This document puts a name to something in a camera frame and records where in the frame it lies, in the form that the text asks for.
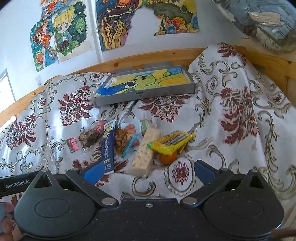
blonde hair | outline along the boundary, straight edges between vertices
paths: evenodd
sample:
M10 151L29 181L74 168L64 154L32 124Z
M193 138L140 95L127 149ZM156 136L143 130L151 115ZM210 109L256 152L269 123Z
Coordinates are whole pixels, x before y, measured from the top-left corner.
M68 19L70 23L71 19L74 17L74 10L75 8L72 8L56 16L54 19L54 28L57 28L60 24L65 24L66 19Z

window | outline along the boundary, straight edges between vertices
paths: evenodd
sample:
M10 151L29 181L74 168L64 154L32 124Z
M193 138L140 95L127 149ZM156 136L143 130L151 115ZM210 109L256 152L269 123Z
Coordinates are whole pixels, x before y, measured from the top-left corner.
M0 74L0 112L12 105L14 102L15 97L11 89L7 70L5 70L2 74ZM3 126L0 126L0 131L3 131L4 128L6 128L10 123L14 122L15 120L16 117L13 116Z

white wall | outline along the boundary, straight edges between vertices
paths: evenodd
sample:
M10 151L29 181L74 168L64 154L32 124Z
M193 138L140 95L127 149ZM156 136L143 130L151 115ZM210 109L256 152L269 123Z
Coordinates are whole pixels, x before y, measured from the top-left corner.
M221 14L211 0L196 0L196 3L199 32L154 36L160 20L152 10L142 7L132 19L126 45L103 52L103 61L159 50L206 47L217 42L240 43L244 34ZM36 89L37 82L43 84L56 75L66 75L98 64L96 51L93 50L61 64L56 62L37 73L30 31L40 16L40 0L12 0L0 12L0 73L7 68L16 99Z

cartoon painting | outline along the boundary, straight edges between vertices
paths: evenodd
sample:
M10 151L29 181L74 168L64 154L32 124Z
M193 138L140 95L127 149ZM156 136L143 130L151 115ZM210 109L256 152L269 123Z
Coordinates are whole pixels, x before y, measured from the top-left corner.
M41 0L41 19L46 19L57 10L65 7L70 0Z
M59 62L92 50L88 39L86 6L74 2L53 16L56 52Z
M181 85L189 83L181 68L161 69L154 72L143 72L136 75L116 77L116 83L105 87L101 86L97 94L109 96L128 91L138 91L159 88L164 86Z
M53 64L57 59L54 48L50 46L53 34L51 17L40 20L31 29L31 48L37 72Z
M161 19L155 35L194 33L198 31L197 10L194 0L143 0Z
M102 51L122 47L131 29L131 19L142 0L98 0L96 15Z

screw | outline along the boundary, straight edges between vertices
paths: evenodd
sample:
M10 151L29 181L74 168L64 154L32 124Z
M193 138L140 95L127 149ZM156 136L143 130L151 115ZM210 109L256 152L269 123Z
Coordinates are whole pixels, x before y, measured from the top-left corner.
M115 203L116 203L116 199L112 197L106 197L102 199L102 204L104 205L111 206L111 205L114 205Z
M151 208L151 207L153 207L153 204L152 203L146 203L146 207Z
M194 205L197 203L197 199L194 197L185 197L182 201L186 205Z

